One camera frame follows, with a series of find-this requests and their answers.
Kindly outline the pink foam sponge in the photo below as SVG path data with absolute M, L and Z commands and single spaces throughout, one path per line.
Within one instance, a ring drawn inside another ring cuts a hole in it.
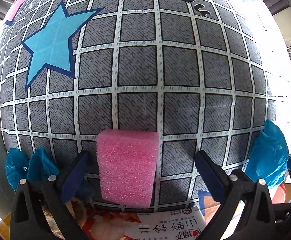
M 151 205 L 159 133 L 106 129 L 97 135 L 97 162 L 103 200 L 127 207 Z

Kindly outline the beige knitted sock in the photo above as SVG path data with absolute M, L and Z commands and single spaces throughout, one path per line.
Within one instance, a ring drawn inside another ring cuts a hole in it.
M 70 202 L 65 203 L 67 209 L 82 228 L 86 223 L 87 215 L 84 203 L 81 202 L 78 198 L 73 197 Z

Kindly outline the blue plastic bag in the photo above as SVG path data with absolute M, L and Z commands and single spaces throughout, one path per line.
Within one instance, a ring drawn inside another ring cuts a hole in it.
M 264 129 L 252 142 L 245 173 L 253 181 L 264 178 L 269 188 L 275 187 L 284 181 L 288 158 L 288 147 L 281 129 L 268 119 L 264 122 Z M 11 148 L 5 161 L 5 174 L 13 190 L 17 189 L 21 179 L 32 183 L 59 173 L 44 147 L 37 148 L 30 157 L 17 148 Z

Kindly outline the floral tissue pack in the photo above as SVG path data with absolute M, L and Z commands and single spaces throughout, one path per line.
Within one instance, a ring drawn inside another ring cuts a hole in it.
M 91 211 L 88 239 L 197 239 L 206 226 L 197 207 L 156 213 Z

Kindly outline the grey checked star tablecloth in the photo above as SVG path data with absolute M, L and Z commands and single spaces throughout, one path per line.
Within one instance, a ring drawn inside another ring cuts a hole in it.
M 0 134 L 59 167 L 104 129 L 158 132 L 150 211 L 198 204 L 197 150 L 245 168 L 265 120 L 291 146 L 291 62 L 262 0 L 15 0 Z

